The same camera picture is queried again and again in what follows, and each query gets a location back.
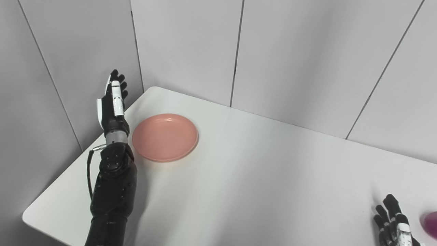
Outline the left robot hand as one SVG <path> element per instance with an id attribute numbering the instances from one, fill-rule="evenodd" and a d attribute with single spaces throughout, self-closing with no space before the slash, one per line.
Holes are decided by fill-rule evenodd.
<path id="1" fill-rule="evenodd" d="M 127 136 L 130 127 L 125 119 L 124 100 L 128 96 L 125 76 L 114 69 L 108 78 L 105 94 L 97 100 L 97 116 L 103 133 L 124 132 Z"/>

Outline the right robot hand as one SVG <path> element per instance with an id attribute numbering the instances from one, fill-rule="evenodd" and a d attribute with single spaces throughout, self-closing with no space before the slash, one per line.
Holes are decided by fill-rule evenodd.
<path id="1" fill-rule="evenodd" d="M 413 235 L 409 220 L 400 209 L 398 200 L 388 194 L 382 205 L 375 207 L 373 221 L 378 228 L 379 246 L 423 246 Z"/>

